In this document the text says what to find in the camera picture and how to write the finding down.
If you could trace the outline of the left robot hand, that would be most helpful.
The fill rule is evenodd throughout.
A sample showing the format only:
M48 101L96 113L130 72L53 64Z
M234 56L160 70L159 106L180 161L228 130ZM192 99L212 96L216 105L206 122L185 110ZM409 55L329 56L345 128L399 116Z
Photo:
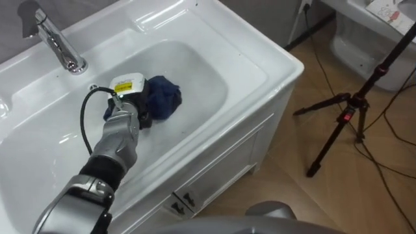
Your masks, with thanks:
M115 77L109 85L121 101L134 105L141 129L152 126L153 118L148 107L150 83L141 73L127 73Z

